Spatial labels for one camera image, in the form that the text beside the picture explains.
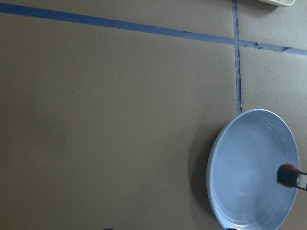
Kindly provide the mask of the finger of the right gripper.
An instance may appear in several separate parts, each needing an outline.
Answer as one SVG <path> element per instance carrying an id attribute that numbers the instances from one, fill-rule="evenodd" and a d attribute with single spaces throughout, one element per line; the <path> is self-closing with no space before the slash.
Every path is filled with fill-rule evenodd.
<path id="1" fill-rule="evenodd" d="M 287 168 L 280 168 L 277 172 L 277 182 L 283 186 L 307 190 L 307 174 Z"/>

